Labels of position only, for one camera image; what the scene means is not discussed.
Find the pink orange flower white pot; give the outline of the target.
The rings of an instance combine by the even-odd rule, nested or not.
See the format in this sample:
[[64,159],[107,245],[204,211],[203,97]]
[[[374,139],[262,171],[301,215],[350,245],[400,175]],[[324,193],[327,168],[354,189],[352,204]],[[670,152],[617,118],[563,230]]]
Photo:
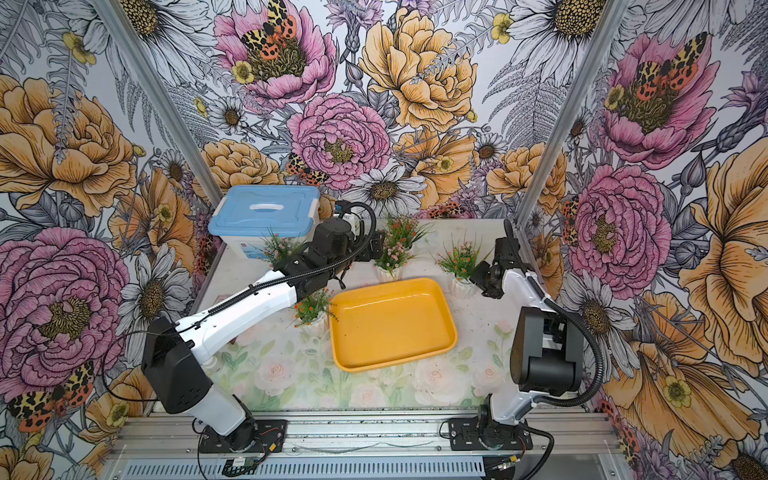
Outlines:
[[454,298],[465,300],[474,294],[475,285],[470,277],[479,262],[479,253],[474,242],[462,241],[437,256],[438,267],[452,277],[450,292]]

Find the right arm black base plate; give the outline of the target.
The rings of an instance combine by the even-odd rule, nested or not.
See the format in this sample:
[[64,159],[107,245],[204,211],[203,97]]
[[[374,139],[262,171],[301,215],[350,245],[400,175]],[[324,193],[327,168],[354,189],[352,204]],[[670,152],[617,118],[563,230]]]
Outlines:
[[447,439],[453,451],[516,451],[533,448],[526,430],[491,421],[482,426],[478,417],[454,417],[447,420]]

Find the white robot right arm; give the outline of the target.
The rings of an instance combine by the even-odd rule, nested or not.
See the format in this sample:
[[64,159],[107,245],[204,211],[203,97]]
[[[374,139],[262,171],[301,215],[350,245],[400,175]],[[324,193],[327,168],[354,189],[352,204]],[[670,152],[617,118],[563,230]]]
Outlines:
[[607,367],[597,337],[546,292],[512,233],[495,240],[493,259],[480,262],[470,281],[486,298],[509,300],[517,317],[511,381],[486,397],[479,427],[518,426],[540,405],[570,408],[592,400]]

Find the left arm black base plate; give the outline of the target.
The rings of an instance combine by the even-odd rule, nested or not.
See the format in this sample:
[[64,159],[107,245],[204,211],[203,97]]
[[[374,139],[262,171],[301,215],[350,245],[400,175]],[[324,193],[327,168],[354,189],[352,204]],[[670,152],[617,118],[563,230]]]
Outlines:
[[201,454],[264,454],[281,452],[288,422],[280,419],[247,418],[228,435],[205,426],[199,445]]

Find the red flower white pot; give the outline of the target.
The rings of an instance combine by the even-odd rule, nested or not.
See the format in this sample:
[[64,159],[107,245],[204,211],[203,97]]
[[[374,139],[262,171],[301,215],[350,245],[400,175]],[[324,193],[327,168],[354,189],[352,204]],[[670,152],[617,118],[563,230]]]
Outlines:
[[402,246],[405,250],[411,250],[416,242],[429,233],[430,228],[429,224],[422,224],[409,216],[387,218],[385,245]]

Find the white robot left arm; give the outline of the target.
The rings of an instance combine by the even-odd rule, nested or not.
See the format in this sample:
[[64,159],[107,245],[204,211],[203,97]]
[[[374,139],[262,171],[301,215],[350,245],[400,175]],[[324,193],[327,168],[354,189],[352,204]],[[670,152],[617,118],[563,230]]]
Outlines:
[[269,316],[290,308],[340,279],[368,250],[376,227],[355,235],[345,215],[331,217],[295,254],[239,293],[177,321],[156,320],[147,332],[141,370],[169,414],[192,415],[233,451],[259,437],[252,414],[214,384],[205,362],[228,342]]

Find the light pink flower white pot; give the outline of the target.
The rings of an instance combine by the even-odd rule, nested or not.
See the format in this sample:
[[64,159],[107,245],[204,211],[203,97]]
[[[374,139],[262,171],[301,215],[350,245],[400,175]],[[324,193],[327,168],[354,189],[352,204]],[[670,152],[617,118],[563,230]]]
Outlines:
[[403,243],[386,246],[381,257],[374,262],[376,278],[382,283],[401,280],[402,270],[412,258],[409,249]]

